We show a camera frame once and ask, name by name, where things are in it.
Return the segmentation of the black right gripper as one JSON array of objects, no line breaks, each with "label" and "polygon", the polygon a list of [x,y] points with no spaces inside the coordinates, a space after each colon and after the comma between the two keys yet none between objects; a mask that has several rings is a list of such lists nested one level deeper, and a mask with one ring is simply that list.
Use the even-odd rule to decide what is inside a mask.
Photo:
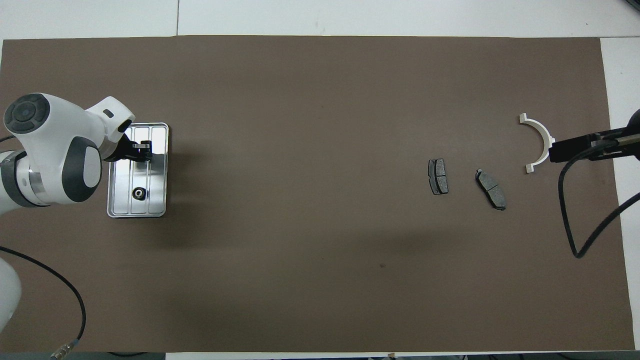
[{"label": "black right gripper", "polygon": [[592,155],[588,155],[590,161],[601,161],[613,158],[634,157],[640,160],[640,109],[636,110],[630,117],[626,127],[604,130],[583,136],[572,137],[562,141],[554,142],[549,150],[549,158],[553,163],[564,163],[576,157],[583,151],[590,150],[594,146],[604,141],[617,141],[619,138],[631,137],[633,142],[611,146],[609,148],[597,150]]}]

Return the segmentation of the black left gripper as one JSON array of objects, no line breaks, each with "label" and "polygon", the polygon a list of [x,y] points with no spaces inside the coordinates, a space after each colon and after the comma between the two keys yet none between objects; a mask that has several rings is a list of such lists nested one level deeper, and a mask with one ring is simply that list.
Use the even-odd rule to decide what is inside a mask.
[{"label": "black left gripper", "polygon": [[114,150],[103,155],[104,162],[117,162],[120,160],[130,160],[135,162],[150,162],[153,159],[151,141],[134,142],[128,135],[122,134]]}]

